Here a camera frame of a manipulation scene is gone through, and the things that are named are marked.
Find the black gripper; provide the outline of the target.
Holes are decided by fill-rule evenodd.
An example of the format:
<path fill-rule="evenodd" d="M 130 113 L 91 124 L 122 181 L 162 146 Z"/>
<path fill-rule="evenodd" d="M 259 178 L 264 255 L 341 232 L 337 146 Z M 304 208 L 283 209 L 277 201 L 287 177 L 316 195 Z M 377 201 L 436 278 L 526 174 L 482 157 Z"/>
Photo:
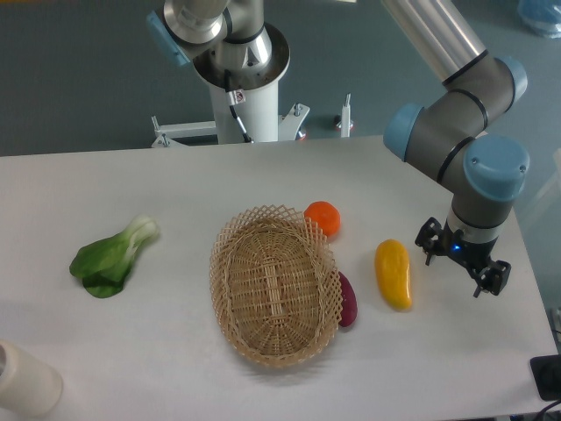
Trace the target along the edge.
<path fill-rule="evenodd" d="M 481 293 L 498 296 L 508 283 L 511 265 L 503 260 L 491 259 L 496 241 L 497 239 L 484 243 L 470 242 L 460 230 L 443 230 L 441 224 L 433 217 L 422 225 L 415 238 L 415 244 L 425 254 L 426 266 L 429 266 L 435 257 L 445 255 L 464 268 L 483 268 L 472 273 L 472 279 L 476 282 L 474 297 Z"/>

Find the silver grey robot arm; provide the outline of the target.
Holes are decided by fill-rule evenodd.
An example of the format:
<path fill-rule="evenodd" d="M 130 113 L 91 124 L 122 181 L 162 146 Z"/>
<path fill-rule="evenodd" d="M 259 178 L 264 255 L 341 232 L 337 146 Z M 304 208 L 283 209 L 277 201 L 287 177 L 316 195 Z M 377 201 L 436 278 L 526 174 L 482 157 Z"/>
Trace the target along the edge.
<path fill-rule="evenodd" d="M 385 6 L 445 87 L 429 107 L 401 107 L 383 134 L 389 151 L 452 193 L 445 222 L 428 220 L 415 242 L 428 257 L 462 266 L 478 292 L 498 295 L 511 267 L 491 252 L 522 191 L 529 155 L 486 129 L 523 95 L 525 70 L 491 56 L 449 1 Z M 193 125 L 195 134 L 214 131 L 222 144 L 296 139 L 306 111 L 296 104 L 278 112 L 290 52 L 261 1 L 167 1 L 146 24 L 169 60 L 193 65 L 209 86 L 214 119 Z"/>

